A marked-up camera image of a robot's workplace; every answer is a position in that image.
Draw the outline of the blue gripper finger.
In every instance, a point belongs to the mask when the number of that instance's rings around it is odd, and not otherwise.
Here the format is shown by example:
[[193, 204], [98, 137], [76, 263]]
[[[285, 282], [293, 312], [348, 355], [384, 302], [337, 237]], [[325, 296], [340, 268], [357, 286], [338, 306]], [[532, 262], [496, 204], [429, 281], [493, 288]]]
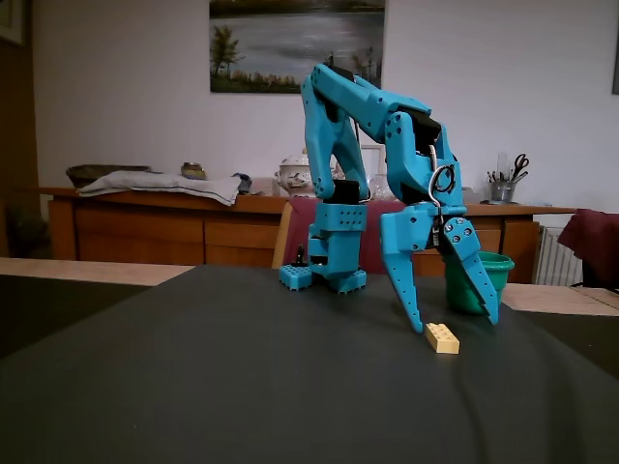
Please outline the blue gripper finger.
[[412, 329], [421, 334], [424, 325], [417, 305], [417, 291], [411, 254], [391, 253], [383, 256], [385, 268], [398, 298], [411, 323]]
[[496, 325], [499, 320], [498, 297], [483, 266], [481, 244], [473, 224], [464, 217], [452, 217], [445, 223], [443, 234], [489, 322]]

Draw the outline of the blue gripper body with motor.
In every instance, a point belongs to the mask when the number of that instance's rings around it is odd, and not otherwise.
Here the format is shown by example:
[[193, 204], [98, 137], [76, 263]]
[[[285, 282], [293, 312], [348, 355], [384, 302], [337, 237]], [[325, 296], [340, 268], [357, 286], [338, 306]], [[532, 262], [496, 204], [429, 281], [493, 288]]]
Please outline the blue gripper body with motor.
[[452, 248], [443, 237], [443, 227], [450, 218], [463, 217], [464, 205], [444, 206], [439, 216], [433, 203], [405, 206], [401, 211], [380, 217], [380, 246], [384, 260], [388, 256], [404, 254], [410, 258], [414, 252], [436, 248], [441, 254], [452, 254]]

